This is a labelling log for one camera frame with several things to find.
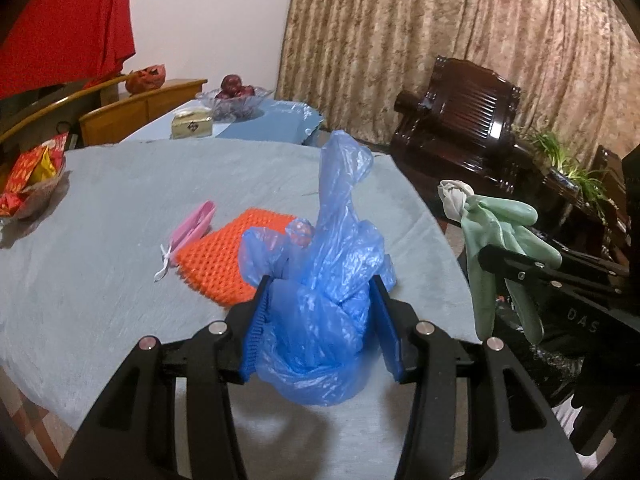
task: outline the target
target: red apple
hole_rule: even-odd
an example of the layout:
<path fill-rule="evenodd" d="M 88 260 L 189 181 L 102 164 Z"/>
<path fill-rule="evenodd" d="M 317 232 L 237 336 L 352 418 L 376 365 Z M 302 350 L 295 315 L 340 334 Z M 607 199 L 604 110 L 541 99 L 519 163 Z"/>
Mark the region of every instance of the red apple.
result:
<path fill-rule="evenodd" d="M 220 83 L 220 88 L 226 94 L 234 95 L 242 88 L 242 79 L 237 74 L 225 75 L 222 83 Z"/>
<path fill-rule="evenodd" d="M 236 92 L 236 97 L 247 97 L 249 95 L 255 95 L 255 88 L 251 85 L 243 86 Z"/>

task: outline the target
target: orange plastic bag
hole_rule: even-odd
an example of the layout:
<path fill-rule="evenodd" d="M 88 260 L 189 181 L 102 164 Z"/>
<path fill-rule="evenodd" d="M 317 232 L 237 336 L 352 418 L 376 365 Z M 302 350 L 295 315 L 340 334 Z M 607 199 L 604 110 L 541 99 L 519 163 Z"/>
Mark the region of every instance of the orange plastic bag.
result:
<path fill-rule="evenodd" d="M 152 65 L 133 73 L 124 83 L 124 88 L 130 94 L 140 94 L 160 88 L 164 84 L 165 78 L 164 65 Z"/>

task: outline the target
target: light blue tablecloth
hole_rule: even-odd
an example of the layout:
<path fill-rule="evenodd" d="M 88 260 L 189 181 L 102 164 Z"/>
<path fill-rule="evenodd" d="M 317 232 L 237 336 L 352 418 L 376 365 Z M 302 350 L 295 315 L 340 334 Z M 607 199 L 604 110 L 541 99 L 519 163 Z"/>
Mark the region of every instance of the light blue tablecloth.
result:
<path fill-rule="evenodd" d="M 126 141 L 160 140 L 171 137 L 171 121 L 174 114 L 187 108 L 202 107 L 200 101 L 192 100 L 146 124 Z M 211 139 L 274 140 L 291 144 L 308 144 L 311 134 L 322 122 L 322 115 L 305 103 L 265 100 L 255 117 L 233 123 L 215 123 Z"/>
<path fill-rule="evenodd" d="M 250 207 L 315 221 L 320 150 L 207 137 L 91 146 L 66 157 L 66 181 L 38 223 L 2 229 L 0 365 L 31 400 L 78 428 L 142 336 L 169 343 L 225 315 L 175 269 L 154 282 L 160 244 L 205 200 L 217 205 L 214 230 Z M 462 271 L 390 156 L 376 156 L 353 205 L 385 238 L 398 276 L 393 297 L 476 342 Z M 293 404 L 257 377 L 229 391 L 249 478 L 393 478 L 414 387 L 395 384 L 383 360 L 362 392 L 330 408 Z M 177 428 L 186 427 L 185 403 L 182 384 Z M 185 434 L 176 438 L 177 459 L 188 475 L 180 469 Z"/>

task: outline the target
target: wooden cabinet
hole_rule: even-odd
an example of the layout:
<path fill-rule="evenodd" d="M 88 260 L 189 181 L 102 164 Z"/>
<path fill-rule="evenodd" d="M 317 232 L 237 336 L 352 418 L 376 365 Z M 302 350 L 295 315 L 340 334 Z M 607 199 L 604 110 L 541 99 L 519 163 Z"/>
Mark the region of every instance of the wooden cabinet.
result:
<path fill-rule="evenodd" d="M 132 95 L 80 117 L 85 146 L 112 144 L 202 92 L 206 79 L 169 79 L 162 88 Z"/>

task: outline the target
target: dark wooden armchair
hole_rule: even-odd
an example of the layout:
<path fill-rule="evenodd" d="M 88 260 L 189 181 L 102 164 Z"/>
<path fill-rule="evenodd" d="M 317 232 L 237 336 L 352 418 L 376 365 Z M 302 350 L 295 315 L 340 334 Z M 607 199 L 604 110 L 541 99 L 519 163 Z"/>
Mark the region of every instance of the dark wooden armchair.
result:
<path fill-rule="evenodd" d="M 443 179 L 463 180 L 476 193 L 511 196 L 532 156 L 511 131 L 520 88 L 466 60 L 438 56 L 427 93 L 398 94 L 402 114 L 390 152 L 429 204 Z"/>
<path fill-rule="evenodd" d="M 602 183 L 610 202 L 602 202 L 606 218 L 606 228 L 602 241 L 604 256 L 618 263 L 629 258 L 631 246 L 627 236 L 629 216 L 626 211 L 625 175 L 622 160 L 603 145 L 598 146 L 591 165 L 592 170 L 602 171 Z"/>

